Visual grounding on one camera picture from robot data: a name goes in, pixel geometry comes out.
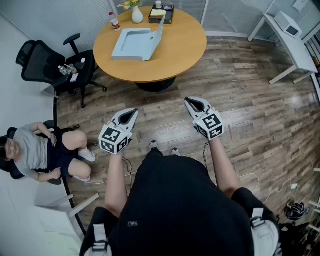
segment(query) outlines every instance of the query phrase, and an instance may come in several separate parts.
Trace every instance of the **person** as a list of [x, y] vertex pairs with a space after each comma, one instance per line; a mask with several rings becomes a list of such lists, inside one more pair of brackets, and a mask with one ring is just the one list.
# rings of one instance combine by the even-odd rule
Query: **person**
[[[47, 136], [43, 138], [36, 131]], [[90, 162], [96, 155], [87, 148], [87, 136], [83, 131], [51, 133], [41, 122], [25, 125], [16, 130], [13, 139], [0, 137], [0, 158], [13, 161], [26, 177], [38, 182], [73, 176], [83, 182], [91, 178], [90, 166], [75, 158], [78, 155]], [[37, 169], [49, 169], [49, 173], [38, 173]]]
[[[217, 185], [199, 161], [176, 148], [163, 156], [152, 141], [129, 197], [123, 153], [111, 155], [104, 205], [94, 211], [80, 256], [103, 250], [97, 255], [274, 255], [279, 227], [273, 213], [241, 187], [220, 138], [209, 145]], [[262, 218], [253, 218], [255, 209], [262, 209]], [[272, 232], [255, 229], [253, 220], [273, 228], [271, 246], [259, 247]]]

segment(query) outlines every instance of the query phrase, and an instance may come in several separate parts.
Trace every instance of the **sneaker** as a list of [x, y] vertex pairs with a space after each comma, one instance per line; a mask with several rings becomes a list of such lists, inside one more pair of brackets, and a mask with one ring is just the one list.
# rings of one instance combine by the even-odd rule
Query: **sneaker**
[[91, 175], [88, 178], [80, 178], [79, 176], [73, 176], [73, 177], [82, 182], [88, 182], [91, 180]]
[[90, 162], [96, 161], [96, 154], [92, 153], [89, 149], [78, 149], [79, 157], [82, 157]]
[[180, 156], [181, 156], [180, 150], [177, 149], [176, 147], [174, 147], [174, 148], [171, 150], [171, 156], [178, 156], [178, 157], [180, 157]]
[[159, 147], [159, 144], [158, 144], [158, 142], [156, 142], [155, 140], [153, 140], [153, 141], [150, 142], [150, 145], [149, 145], [150, 151], [151, 151], [152, 149], [157, 149], [158, 147]]

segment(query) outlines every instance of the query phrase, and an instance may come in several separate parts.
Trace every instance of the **woman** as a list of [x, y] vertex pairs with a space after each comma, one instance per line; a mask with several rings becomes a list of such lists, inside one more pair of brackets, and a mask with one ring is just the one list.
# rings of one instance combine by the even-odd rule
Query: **woman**
[[[37, 136], [39, 131], [48, 138]], [[38, 182], [73, 176], [83, 182], [91, 178], [91, 168], [85, 162], [75, 158], [78, 155], [90, 162], [96, 160], [96, 154], [87, 149], [87, 136], [83, 131], [75, 130], [52, 134], [41, 122], [35, 122], [19, 128], [10, 139], [0, 137], [0, 158], [14, 161], [18, 170], [26, 177]], [[36, 169], [49, 169], [49, 173], [38, 173]]]

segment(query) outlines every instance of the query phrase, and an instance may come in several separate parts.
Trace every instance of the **gray t-shirt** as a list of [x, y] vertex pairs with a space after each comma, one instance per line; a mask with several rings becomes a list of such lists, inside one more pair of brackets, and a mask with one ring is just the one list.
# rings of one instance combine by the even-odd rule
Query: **gray t-shirt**
[[37, 136], [32, 131], [32, 124], [16, 130], [13, 139], [23, 152], [22, 159], [14, 162], [16, 167], [24, 176], [36, 179], [38, 173], [34, 169], [47, 169], [48, 139]]

